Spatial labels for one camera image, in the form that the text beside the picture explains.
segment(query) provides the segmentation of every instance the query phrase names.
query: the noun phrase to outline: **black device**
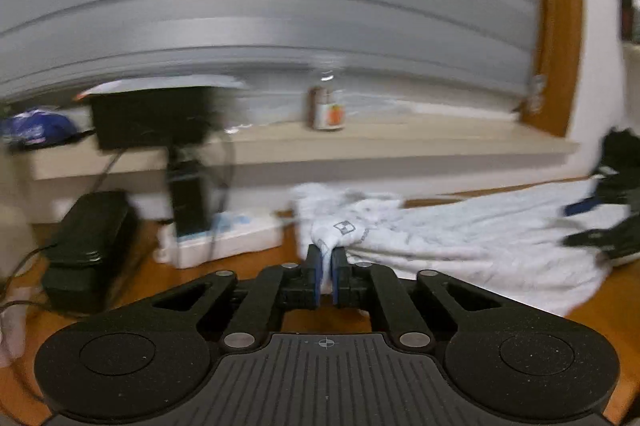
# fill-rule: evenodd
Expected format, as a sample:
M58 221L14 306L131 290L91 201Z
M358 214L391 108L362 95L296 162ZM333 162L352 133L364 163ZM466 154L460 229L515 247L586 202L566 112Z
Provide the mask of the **black device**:
M588 229L565 237L565 247L597 247L612 265L640 255L640 138L630 130L610 131L593 171L599 175L592 194L565 206L566 216L580 215L605 203L628 205L629 216L610 229Z
M175 149L169 152L166 183L174 209L175 234L178 238L207 232L211 228L207 179L195 160L182 160Z
M43 254L42 287L53 308L94 314L105 309L138 226L124 191L83 195L66 213Z
M177 237L208 232L211 216L206 176L196 161L180 157L180 149L205 141L213 126L213 88L149 88L135 80L131 83L123 85L125 91L88 95L98 147L102 151L167 149L166 179Z
M199 145L209 132L209 86L139 89L88 96L103 151Z
M605 426L618 358L585 326L436 271L332 253L334 304L368 334L284 334L320 300L321 255L218 271L73 324L35 359L49 426Z

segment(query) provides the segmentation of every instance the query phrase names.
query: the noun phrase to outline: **wooden floor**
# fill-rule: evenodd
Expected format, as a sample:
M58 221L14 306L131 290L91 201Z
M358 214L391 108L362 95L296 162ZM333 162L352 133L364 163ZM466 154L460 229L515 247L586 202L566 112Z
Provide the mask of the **wooden floor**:
M288 228L283 246L258 253L247 253L207 263L192 269L175 269L161 265L151 258L156 247L158 226L146 223L134 247L137 257L143 257L140 268L129 279L123 294L116 301L120 306L145 298L163 290L203 276L219 269L231 269L241 279L255 277L262 268L287 261L298 261L294 230ZM46 265L39 262L31 271L15 282L15 286L38 285ZM571 319L586 324L609 338L622 361L620 383L614 393L606 416L619 422L638 392L640 381L640 262L617 269L598 294L576 311ZM40 345L55 331L72 321L64 317L31 310L27 320L27 339L24 355L15 366L25 379L37 389L33 377L33 359ZM284 330L296 332L366 332L369 322L352 309L323 307L319 311L292 311L286 314ZM21 421L37 425L49 416L49 410L34 401L8 368L0 369L0 398Z

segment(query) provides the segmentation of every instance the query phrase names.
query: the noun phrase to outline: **metal screw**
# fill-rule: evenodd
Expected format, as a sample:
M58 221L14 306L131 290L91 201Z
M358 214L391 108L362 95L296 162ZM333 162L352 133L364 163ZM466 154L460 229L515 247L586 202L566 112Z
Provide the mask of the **metal screw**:
M431 343L431 338L421 332L407 332L400 336L400 343L409 348L422 348Z
M225 345L230 348L246 348L254 343L254 336L246 332L233 332L225 338Z

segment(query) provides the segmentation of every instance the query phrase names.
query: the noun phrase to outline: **black case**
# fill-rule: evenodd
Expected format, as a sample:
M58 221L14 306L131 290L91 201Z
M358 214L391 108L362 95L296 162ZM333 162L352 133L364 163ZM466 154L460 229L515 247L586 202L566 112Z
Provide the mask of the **black case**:
M212 88L158 88L92 94L98 147L103 151L181 147L204 142Z
M124 191L100 191L78 199L44 254L42 287L53 308L94 314L105 308L136 235L138 215Z

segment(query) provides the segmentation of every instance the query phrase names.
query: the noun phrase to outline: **shelf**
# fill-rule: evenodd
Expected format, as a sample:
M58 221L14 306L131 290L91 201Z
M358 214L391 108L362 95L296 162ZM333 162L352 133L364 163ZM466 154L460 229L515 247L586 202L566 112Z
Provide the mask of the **shelf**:
M569 154L577 144L511 121L425 115L381 123L348 123L337 132L317 132L301 123L242 129L232 136L238 165L435 157L455 155ZM220 145L203 146L201 155L220 155ZM76 145L29 152L33 180L98 175L112 155L101 154L94 138ZM113 173L163 170L162 150L122 156Z

